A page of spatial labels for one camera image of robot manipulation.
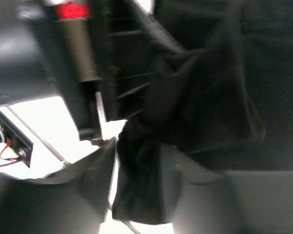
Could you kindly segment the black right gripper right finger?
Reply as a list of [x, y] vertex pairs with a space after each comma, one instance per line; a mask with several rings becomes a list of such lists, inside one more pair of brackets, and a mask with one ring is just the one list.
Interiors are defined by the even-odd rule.
[[159, 168], [163, 221], [177, 234], [293, 234], [293, 172], [215, 173], [168, 145]]

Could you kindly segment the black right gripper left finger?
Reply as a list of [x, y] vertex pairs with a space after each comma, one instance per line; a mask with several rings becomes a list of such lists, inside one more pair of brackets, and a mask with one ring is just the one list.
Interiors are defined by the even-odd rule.
[[49, 177], [0, 173], [0, 234], [96, 234], [104, 222], [116, 140]]

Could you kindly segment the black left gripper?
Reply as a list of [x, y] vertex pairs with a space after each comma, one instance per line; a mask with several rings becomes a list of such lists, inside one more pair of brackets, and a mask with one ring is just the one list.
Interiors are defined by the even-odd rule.
[[95, 92], [107, 82], [93, 75], [81, 81], [53, 8], [41, 0], [0, 0], [0, 107], [59, 95], [79, 138], [99, 141]]

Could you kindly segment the black skirt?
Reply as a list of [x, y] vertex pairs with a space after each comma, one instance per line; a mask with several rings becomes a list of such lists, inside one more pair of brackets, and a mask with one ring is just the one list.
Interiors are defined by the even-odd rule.
[[293, 170], [293, 0], [157, 0], [158, 53], [119, 135], [114, 219], [164, 223], [160, 147], [222, 170]]

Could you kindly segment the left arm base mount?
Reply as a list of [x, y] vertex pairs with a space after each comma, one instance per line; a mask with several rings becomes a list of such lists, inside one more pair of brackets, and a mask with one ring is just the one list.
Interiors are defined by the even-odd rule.
[[31, 165], [33, 142], [0, 111], [0, 167], [22, 162], [28, 168]]

